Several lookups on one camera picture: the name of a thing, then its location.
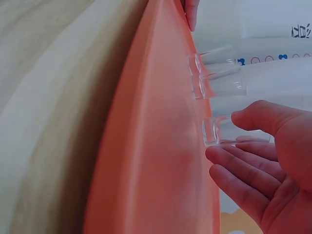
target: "light wood surface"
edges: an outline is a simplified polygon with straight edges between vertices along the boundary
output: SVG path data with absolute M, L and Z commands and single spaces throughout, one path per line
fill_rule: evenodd
M 146 2 L 0 0 L 0 233 L 80 233 Z

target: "transparent cylinder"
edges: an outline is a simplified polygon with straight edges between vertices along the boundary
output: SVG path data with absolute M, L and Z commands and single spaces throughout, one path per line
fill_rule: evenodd
M 247 93 L 245 77 L 240 67 L 206 76 L 194 75 L 192 91 L 196 99 L 245 96 Z
M 239 144 L 243 142 L 270 142 L 271 135 L 261 130 L 245 131 L 236 127 L 231 114 L 204 119 L 202 122 L 205 146 Z

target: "wood grain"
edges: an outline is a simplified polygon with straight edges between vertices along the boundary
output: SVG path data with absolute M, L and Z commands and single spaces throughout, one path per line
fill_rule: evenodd
M 80 233 L 146 2 L 0 1 L 0 233 Z

